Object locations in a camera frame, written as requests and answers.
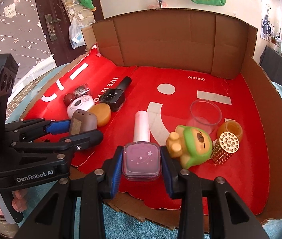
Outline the brown compact case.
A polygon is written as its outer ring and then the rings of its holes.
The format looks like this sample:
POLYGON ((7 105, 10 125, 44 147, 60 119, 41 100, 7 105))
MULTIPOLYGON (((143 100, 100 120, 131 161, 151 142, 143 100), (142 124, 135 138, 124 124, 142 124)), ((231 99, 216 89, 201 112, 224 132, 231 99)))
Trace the brown compact case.
POLYGON ((97 126, 97 116, 94 113, 76 110, 71 118, 69 133, 70 135, 76 135, 95 130, 97 126))

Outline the green hooded bear figurine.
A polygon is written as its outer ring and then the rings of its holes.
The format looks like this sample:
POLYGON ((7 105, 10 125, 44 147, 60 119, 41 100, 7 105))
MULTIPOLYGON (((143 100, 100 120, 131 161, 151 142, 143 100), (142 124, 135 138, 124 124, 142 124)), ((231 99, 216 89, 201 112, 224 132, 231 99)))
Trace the green hooded bear figurine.
POLYGON ((183 169, 203 164, 213 149, 212 140, 204 130, 183 125, 169 134, 165 145, 170 157, 178 159, 183 169))

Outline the white pink round case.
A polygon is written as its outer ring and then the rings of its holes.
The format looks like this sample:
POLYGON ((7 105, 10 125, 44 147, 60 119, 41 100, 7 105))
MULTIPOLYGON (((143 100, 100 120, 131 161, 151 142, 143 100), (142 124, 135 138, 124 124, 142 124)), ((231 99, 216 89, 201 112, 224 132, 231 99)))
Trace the white pink round case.
POLYGON ((88 111, 95 102, 91 96, 81 96, 72 101, 67 107, 67 115, 71 119, 76 110, 88 111))

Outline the amber round lid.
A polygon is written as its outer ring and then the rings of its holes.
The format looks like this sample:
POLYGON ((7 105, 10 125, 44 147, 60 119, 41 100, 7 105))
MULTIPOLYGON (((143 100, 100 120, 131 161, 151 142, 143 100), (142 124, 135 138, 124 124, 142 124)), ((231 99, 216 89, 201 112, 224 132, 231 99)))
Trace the amber round lid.
POLYGON ((106 103, 99 103, 93 105, 89 110, 89 113, 93 113, 97 117, 97 126, 103 127, 107 125, 111 118, 111 108, 106 103))

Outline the purple nail polish bottle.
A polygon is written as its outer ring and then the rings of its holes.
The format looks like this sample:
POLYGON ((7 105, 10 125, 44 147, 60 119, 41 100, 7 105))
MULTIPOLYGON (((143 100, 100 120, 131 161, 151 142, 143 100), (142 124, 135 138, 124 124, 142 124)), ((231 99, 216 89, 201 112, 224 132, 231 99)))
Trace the purple nail polish bottle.
POLYGON ((150 142, 146 111, 135 114, 133 142, 124 146, 122 172, 131 181, 155 180, 161 174, 160 147, 150 142))

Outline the glittery perfume bottle red cap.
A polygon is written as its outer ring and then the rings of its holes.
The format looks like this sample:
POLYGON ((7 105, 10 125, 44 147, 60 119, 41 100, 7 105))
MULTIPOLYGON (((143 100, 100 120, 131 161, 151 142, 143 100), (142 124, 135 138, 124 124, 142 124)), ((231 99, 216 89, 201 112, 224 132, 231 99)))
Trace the glittery perfume bottle red cap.
POLYGON ((75 88, 73 92, 66 94, 63 97, 63 103, 65 104, 65 106, 68 106, 72 101, 74 101, 75 99, 81 96, 91 96, 91 95, 92 95, 91 89, 85 83, 75 88))

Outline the gold studded cylinder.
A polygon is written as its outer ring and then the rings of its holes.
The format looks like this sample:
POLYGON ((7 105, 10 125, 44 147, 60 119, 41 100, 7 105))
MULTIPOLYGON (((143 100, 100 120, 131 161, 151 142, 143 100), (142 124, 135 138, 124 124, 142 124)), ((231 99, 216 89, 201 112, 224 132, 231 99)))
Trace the gold studded cylinder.
POLYGON ((223 132, 213 145, 211 160, 216 165, 222 165, 239 150, 239 140, 231 132, 223 132))

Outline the black smartwatch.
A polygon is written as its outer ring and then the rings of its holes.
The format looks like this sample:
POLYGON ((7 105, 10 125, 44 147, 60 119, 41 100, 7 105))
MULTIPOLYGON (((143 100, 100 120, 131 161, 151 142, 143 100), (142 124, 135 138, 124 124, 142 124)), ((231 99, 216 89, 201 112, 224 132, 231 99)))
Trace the black smartwatch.
POLYGON ((132 79, 130 77, 124 77, 116 88, 108 89, 99 98, 99 102, 107 104, 112 112, 119 111, 125 102, 125 90, 128 88, 131 82, 132 79))

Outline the clear glass cup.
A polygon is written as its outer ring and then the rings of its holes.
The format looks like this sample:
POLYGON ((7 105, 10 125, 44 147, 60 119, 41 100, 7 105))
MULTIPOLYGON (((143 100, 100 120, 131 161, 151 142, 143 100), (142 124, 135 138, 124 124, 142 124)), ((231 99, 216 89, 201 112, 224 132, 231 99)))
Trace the clear glass cup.
POLYGON ((221 109, 215 103, 197 99, 190 106, 190 117, 186 125, 200 128, 207 134, 212 134, 222 117, 221 109))

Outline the amber round holder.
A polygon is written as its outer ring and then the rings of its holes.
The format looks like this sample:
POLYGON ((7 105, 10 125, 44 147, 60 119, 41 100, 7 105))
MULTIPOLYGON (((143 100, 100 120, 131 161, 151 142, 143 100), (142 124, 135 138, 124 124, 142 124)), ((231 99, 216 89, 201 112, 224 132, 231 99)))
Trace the amber round holder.
POLYGON ((228 120, 219 126, 217 130, 217 138, 219 139, 221 134, 224 132, 233 133, 238 138, 239 142, 241 142, 243 138, 243 129, 241 125, 233 120, 228 120))

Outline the teal blanket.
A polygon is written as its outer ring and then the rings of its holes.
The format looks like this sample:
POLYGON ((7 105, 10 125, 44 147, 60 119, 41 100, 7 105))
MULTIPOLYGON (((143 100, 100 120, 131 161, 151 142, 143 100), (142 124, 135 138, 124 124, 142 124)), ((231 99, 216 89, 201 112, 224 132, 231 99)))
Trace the teal blanket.
MULTIPOLYGON (((282 98, 282 85, 272 83, 282 98)), ((28 209, 24 212, 27 218, 54 182, 28 189, 28 209)), ((140 222, 110 207, 103 206, 107 238, 176 238, 177 231, 163 228, 150 221, 140 222)), ((269 238, 282 238, 282 219, 272 219, 263 225, 269 238)))

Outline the dark brown door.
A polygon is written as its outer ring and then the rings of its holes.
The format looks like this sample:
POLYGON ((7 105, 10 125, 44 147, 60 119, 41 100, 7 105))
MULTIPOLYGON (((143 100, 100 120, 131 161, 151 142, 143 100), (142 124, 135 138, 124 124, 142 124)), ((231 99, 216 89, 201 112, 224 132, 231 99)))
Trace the dark brown door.
MULTIPOLYGON (((72 49, 69 41, 70 20, 61 0, 35 0, 47 45, 57 66, 70 63, 85 53, 85 46, 72 49)), ((93 0, 95 22, 104 19, 100 0, 93 0)))

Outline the black side table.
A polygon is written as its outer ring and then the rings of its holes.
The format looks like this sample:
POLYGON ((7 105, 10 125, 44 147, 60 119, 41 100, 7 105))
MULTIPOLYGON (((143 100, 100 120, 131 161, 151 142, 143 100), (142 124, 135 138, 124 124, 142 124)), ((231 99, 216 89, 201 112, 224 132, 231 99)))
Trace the black side table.
POLYGON ((259 64, 272 81, 282 85, 282 56, 278 52, 266 46, 259 64))

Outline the pink pig plush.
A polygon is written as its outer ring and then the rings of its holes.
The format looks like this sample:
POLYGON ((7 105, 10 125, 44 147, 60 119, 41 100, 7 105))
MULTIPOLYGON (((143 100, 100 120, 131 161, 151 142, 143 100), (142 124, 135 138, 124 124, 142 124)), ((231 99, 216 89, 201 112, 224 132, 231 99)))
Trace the pink pig plush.
POLYGON ((155 3, 155 4, 150 4, 147 8, 148 9, 160 9, 160 8, 166 8, 167 4, 166 2, 162 2, 161 5, 159 2, 155 3))

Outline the wall mirror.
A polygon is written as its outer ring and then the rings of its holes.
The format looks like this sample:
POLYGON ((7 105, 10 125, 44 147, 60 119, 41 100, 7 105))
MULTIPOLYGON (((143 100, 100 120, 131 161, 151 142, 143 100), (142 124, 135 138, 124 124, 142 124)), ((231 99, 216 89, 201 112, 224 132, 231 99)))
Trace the wall mirror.
POLYGON ((271 36, 280 35, 279 20, 276 9, 279 0, 262 0, 262 25, 260 36, 265 40, 270 40, 271 36))

